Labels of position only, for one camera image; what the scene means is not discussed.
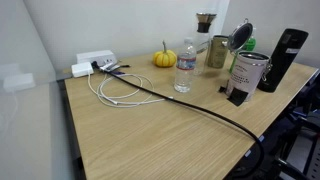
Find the white canister with hinged lid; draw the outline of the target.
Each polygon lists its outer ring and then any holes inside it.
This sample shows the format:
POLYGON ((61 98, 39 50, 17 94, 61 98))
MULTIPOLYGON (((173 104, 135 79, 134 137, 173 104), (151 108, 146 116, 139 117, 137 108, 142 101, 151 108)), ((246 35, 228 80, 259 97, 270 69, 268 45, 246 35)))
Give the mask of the white canister with hinged lid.
POLYGON ((228 96, 234 88, 247 92, 248 95, 244 102, 249 101, 253 96, 259 81, 267 71, 267 64, 271 60, 267 55, 242 50, 242 46, 251 37, 252 32, 253 25, 248 19, 245 19, 229 35, 227 42, 228 49, 232 53, 238 53, 238 55, 233 71, 227 81, 225 93, 228 96))

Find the tall black cylinder speaker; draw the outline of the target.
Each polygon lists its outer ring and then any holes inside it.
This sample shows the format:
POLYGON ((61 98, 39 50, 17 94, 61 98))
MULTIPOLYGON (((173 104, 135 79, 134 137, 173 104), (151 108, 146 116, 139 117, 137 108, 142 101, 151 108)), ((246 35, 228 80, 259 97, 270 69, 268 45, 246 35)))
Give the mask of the tall black cylinder speaker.
POLYGON ((297 56, 309 33, 287 28, 281 35, 271 55, 269 72, 264 74, 258 88, 264 92, 274 92, 297 56))

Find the clear plastic water bottle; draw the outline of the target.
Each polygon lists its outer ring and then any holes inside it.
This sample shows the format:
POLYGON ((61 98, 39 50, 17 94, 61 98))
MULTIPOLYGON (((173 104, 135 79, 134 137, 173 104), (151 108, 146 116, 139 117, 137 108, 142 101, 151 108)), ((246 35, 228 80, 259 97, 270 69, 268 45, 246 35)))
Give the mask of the clear plastic water bottle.
POLYGON ((187 37, 184 46, 177 55, 176 76, 174 88, 176 91, 186 93, 191 89, 192 76, 196 62, 196 49, 193 39, 187 37))

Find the green plastic bottle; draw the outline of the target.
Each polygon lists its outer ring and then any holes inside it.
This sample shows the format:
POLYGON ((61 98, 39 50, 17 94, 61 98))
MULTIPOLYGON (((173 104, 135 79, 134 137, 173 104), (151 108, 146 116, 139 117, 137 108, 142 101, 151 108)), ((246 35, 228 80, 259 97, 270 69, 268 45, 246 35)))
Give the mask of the green plastic bottle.
MULTIPOLYGON (((254 48, 256 46, 256 39, 253 34, 247 40, 247 42, 242 46, 242 50, 244 50, 244 51, 253 51, 254 50, 254 48)), ((238 53, 233 53, 233 61, 232 61, 231 66, 229 68, 229 73, 232 73, 232 71, 233 71, 234 64, 237 60, 237 55, 238 55, 238 53)))

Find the white power adapter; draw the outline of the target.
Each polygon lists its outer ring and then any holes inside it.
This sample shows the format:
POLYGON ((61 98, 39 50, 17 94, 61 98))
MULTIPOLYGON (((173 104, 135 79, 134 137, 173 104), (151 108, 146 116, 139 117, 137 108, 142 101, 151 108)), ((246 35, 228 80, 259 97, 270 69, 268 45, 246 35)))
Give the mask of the white power adapter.
POLYGON ((72 70, 72 75, 75 78, 87 76, 94 73, 90 62, 84 62, 84 63, 72 65, 71 70, 72 70))

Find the small yellow pumpkin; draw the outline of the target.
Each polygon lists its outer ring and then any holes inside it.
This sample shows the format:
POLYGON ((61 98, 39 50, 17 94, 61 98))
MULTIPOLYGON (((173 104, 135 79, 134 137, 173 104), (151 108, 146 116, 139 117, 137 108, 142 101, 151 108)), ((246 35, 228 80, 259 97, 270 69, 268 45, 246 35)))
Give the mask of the small yellow pumpkin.
POLYGON ((153 54, 153 64, 161 68, 172 67, 177 61, 177 56, 172 50, 167 48, 165 41, 162 41, 162 44, 163 50, 153 54))

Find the black tape piece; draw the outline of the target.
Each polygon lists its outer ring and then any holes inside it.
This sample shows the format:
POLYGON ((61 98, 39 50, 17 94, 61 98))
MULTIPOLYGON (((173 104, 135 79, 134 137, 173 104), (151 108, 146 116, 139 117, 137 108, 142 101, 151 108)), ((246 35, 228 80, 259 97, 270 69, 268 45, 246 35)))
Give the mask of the black tape piece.
POLYGON ((232 92, 228 95, 227 100, 235 106, 240 106, 247 98, 247 95, 247 92, 234 88, 232 92))

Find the silver connector plug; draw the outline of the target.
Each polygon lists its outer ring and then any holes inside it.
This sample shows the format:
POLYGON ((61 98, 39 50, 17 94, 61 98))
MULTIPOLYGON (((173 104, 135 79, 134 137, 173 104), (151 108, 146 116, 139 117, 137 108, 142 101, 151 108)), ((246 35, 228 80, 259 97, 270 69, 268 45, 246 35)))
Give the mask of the silver connector plug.
POLYGON ((104 66, 100 67, 101 71, 111 72, 119 68, 119 65, 115 63, 107 63, 104 66))

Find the white power strip box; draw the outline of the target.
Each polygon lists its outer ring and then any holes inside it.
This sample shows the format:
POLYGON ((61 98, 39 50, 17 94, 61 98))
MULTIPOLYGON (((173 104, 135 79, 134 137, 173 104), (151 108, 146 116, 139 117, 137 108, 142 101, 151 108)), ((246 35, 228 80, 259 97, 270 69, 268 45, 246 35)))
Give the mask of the white power strip box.
POLYGON ((115 65, 118 63, 115 54, 110 50, 79 53, 76 55, 76 59, 78 64, 90 64, 96 61, 98 66, 106 64, 115 65))

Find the olive green tin can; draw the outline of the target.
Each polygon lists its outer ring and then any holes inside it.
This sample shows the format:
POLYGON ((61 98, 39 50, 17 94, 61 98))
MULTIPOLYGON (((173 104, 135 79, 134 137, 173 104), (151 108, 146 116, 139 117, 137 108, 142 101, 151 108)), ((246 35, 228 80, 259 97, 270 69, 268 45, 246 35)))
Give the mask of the olive green tin can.
POLYGON ((224 66, 228 37, 224 35, 215 35, 211 41, 210 52, 207 60, 207 66, 221 69, 224 66))

